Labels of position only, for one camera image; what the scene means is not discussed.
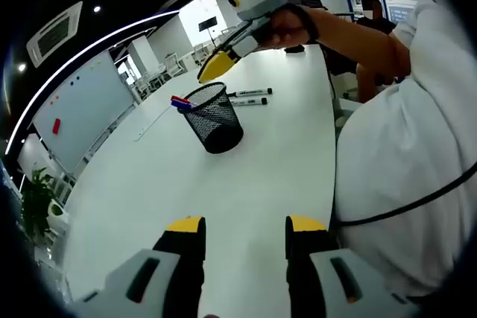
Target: marker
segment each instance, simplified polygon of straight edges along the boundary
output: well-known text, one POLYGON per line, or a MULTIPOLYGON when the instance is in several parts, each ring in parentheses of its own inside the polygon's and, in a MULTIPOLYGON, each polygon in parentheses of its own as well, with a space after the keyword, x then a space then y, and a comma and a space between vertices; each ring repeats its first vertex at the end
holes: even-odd
POLYGON ((171 106, 181 108, 181 109, 191 109, 192 108, 191 104, 185 104, 185 103, 183 103, 181 101, 177 101, 177 100, 172 100, 171 101, 171 106))
POLYGON ((190 104, 191 103, 191 101, 186 100, 185 98, 177 97, 177 96, 171 96, 171 101, 172 100, 179 101, 179 102, 182 102, 184 104, 190 104))
POLYGON ((237 91, 232 93, 227 93, 229 97, 245 97, 245 96, 260 96, 260 95, 271 95, 271 87, 267 89, 254 89, 252 91, 237 91))
POLYGON ((266 105, 267 104, 267 98, 265 97, 262 97, 260 99, 250 99, 250 100, 241 100, 241 101, 237 101, 237 100, 230 100, 230 103, 232 104, 232 106, 254 106, 256 104, 258 105, 266 105))

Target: black cable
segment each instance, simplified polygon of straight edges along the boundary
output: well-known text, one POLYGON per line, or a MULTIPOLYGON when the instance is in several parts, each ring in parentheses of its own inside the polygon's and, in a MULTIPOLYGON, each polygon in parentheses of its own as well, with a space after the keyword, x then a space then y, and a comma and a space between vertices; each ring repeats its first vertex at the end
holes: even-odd
MULTIPOLYGON (((325 58, 325 51, 323 50, 323 47, 320 45, 321 53, 323 54, 323 59, 325 58)), ((331 74, 329 73, 328 66, 326 65, 325 61, 325 66, 326 66, 326 73, 328 74, 328 81, 329 85, 331 86, 331 90, 333 91, 333 100, 336 99, 336 90, 335 90, 335 85, 333 85, 333 81, 331 81, 331 74)))
POLYGON ((419 206, 430 203, 431 201, 434 201, 434 200, 442 197, 443 195, 449 193, 450 191, 454 190, 458 186, 464 184, 476 172, 477 172, 477 162, 475 162, 472 167, 470 167, 459 178, 457 178, 456 180, 454 180, 450 184, 447 184, 443 188, 433 192, 430 195, 427 195, 427 196, 423 197, 422 199, 414 201, 413 203, 410 203, 408 205, 404 205, 403 207, 398 208, 398 209, 391 210, 390 212, 385 212, 384 214, 379 214, 379 215, 376 215, 376 216, 369 217, 367 219, 352 220, 352 221, 338 221, 337 224, 338 224, 338 226, 364 225, 366 223, 373 223, 375 221, 388 219, 389 217, 393 217, 393 216, 396 216, 396 215, 399 215, 399 214, 403 214, 405 212, 409 212, 409 211, 411 211, 415 208, 418 208, 419 206))

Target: air vent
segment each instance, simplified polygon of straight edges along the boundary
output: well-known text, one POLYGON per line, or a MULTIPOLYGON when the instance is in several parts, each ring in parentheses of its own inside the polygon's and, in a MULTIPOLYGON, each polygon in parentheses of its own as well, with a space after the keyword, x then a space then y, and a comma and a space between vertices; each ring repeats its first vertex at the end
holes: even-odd
POLYGON ((28 54, 35 67, 40 66, 48 56, 76 34, 82 6, 83 2, 79 1, 55 16, 27 42, 28 54))

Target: whiteboard marker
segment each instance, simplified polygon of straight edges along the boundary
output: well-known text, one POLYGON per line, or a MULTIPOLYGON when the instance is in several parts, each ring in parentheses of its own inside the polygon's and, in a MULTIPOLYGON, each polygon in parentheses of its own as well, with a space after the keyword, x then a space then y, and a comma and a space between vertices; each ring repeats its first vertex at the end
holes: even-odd
POLYGON ((264 104, 267 104, 267 98, 262 97, 261 99, 256 99, 256 100, 250 99, 250 100, 241 100, 241 101, 230 100, 230 103, 232 104, 232 106, 254 106, 256 104, 264 105, 264 104))
POLYGON ((229 97, 245 97, 245 96, 260 96, 260 95, 271 95, 271 87, 267 89, 254 89, 252 91, 237 91, 233 93, 227 93, 229 97))

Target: black pencil cup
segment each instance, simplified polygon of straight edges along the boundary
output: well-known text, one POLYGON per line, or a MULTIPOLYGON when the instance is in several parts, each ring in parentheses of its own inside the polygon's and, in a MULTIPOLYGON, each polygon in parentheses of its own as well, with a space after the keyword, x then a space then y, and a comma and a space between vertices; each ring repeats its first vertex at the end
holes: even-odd
POLYGON ((225 89, 222 82, 202 86, 186 96, 194 107, 177 109, 209 153, 227 152, 244 136, 225 89))

